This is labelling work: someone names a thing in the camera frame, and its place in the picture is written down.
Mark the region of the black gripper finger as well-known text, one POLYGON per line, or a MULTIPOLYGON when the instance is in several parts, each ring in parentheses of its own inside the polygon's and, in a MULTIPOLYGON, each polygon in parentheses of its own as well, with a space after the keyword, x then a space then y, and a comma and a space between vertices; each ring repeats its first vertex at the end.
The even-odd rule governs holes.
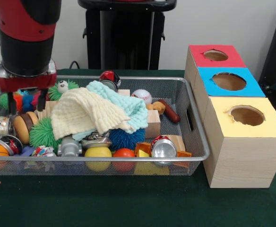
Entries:
POLYGON ((47 99, 47 89, 41 89, 37 102, 37 111, 42 112, 45 109, 47 99))
POLYGON ((14 99, 13 92, 8 92, 8 108, 11 115, 17 113, 17 103, 14 99))

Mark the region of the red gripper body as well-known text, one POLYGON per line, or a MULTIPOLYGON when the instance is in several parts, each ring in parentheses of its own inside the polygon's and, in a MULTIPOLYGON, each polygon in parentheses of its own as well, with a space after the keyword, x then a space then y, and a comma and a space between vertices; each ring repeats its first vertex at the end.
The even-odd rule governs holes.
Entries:
POLYGON ((7 71, 0 61, 0 91, 16 92, 19 89, 46 89, 53 87, 56 83, 57 71, 54 61, 50 61, 48 70, 37 76, 20 76, 7 71))

